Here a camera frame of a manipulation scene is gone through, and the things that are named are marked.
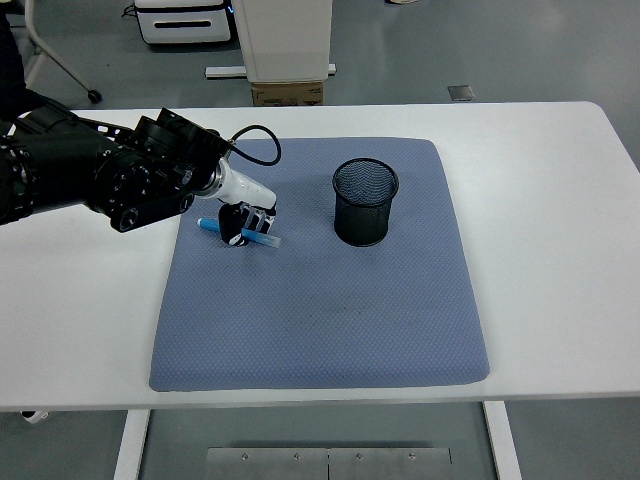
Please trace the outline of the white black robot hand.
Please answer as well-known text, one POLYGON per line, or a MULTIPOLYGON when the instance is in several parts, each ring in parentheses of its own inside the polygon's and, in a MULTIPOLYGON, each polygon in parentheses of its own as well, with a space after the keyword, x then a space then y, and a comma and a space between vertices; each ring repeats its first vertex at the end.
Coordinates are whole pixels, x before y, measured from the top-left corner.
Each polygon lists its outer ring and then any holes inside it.
POLYGON ((244 174, 221 165, 216 198, 222 202, 218 222, 222 240, 231 246, 245 245, 244 230, 268 234, 276 216, 274 192, 244 174))

